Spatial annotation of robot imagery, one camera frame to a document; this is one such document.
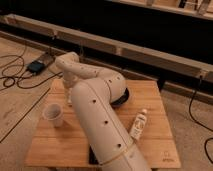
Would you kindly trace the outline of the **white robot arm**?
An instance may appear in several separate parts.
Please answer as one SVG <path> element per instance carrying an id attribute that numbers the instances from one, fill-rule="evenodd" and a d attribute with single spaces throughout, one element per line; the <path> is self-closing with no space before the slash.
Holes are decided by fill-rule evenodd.
<path id="1" fill-rule="evenodd" d="M 125 90 L 124 76 L 112 69 L 83 64 L 75 52 L 60 55 L 56 66 L 71 89 L 71 103 L 102 171 L 151 171 L 141 150 L 111 104 Z"/>

